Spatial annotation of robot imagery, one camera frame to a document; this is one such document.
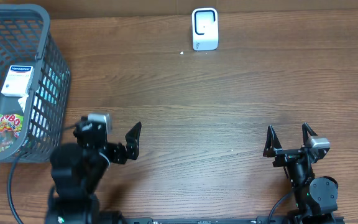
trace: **gray plastic basket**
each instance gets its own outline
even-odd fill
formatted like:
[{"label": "gray plastic basket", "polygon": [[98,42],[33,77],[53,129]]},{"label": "gray plastic basket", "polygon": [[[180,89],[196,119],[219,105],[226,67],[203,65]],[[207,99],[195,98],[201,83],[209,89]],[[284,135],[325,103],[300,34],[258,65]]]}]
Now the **gray plastic basket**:
[{"label": "gray plastic basket", "polygon": [[[0,161],[11,161],[19,151],[25,152],[22,162],[47,161],[60,143],[71,77],[49,26],[40,6],[0,4],[0,114],[24,116],[19,137],[0,152]],[[10,65],[35,69],[24,112],[19,98],[1,94]]]}]

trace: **colorful snack package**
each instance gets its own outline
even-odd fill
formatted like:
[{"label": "colorful snack package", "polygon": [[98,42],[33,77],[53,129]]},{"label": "colorful snack package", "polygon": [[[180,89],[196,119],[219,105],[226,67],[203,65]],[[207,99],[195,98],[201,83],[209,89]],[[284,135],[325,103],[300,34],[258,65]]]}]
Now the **colorful snack package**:
[{"label": "colorful snack package", "polygon": [[9,148],[19,137],[23,116],[18,114],[0,114],[0,152]]}]

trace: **wood grain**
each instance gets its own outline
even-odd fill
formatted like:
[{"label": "wood grain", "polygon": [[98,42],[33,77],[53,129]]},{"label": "wood grain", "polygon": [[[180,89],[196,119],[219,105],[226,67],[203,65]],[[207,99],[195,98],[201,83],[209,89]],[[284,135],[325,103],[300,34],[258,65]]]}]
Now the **wood grain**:
[{"label": "wood grain", "polygon": [[[191,49],[190,26],[188,16],[52,21],[72,72],[65,123],[109,112],[110,141],[143,124],[139,159],[106,173],[101,207],[127,217],[268,215],[290,185],[262,157],[267,126],[293,149],[307,121],[332,143],[313,169],[339,182],[336,215],[358,223],[358,10],[220,14],[210,52]],[[0,223],[14,222],[9,168],[0,164]],[[49,164],[17,167],[25,223],[43,222],[52,184]],[[277,213],[294,208],[291,199]]]}]

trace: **wooden table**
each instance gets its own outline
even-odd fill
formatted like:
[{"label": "wooden table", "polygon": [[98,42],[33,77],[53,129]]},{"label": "wooden table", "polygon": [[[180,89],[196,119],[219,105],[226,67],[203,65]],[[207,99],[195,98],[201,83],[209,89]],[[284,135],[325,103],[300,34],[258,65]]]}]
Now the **wooden table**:
[{"label": "wooden table", "polygon": [[[339,182],[335,214],[358,223],[358,10],[220,14],[219,48],[209,52],[192,50],[190,27],[190,16],[52,21],[72,73],[65,124],[109,112],[110,141],[143,124],[138,160],[101,181],[101,208],[127,217],[268,215],[290,184],[262,157],[267,126],[293,149],[307,121],[331,141],[313,169]],[[14,222],[9,168],[0,164],[0,223]],[[18,166],[13,195],[25,223],[43,222],[52,184],[49,164]],[[291,199],[277,214],[294,208]]]}]

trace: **blue label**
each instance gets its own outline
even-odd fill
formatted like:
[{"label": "blue label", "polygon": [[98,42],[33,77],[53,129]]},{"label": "blue label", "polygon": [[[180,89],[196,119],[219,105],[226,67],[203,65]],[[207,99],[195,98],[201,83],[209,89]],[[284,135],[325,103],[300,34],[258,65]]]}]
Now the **blue label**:
[{"label": "blue label", "polygon": [[30,66],[11,66],[11,70],[14,72],[29,72],[31,70]]}]

